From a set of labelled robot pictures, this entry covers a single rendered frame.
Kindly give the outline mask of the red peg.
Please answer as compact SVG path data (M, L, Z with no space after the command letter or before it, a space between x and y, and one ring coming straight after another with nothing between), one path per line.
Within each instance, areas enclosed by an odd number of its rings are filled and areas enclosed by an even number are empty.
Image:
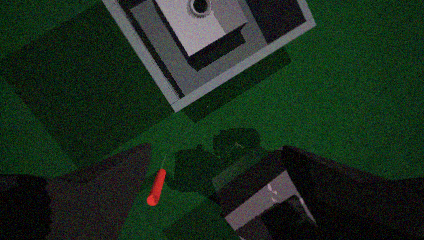
M162 186L164 183L165 175L166 175L166 171L164 169L158 170L154 183L152 185L152 188L147 198L148 205L155 206L158 203Z

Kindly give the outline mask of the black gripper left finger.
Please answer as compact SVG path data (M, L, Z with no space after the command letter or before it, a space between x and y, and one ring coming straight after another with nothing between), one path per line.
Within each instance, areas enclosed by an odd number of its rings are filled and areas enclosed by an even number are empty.
M0 174L0 230L24 240L117 240L151 157L142 143L55 178Z

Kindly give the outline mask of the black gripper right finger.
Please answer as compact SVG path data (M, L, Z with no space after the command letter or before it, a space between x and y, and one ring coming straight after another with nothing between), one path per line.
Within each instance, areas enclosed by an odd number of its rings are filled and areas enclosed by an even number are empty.
M281 158L326 240L424 240L424 177L390 180L291 145Z

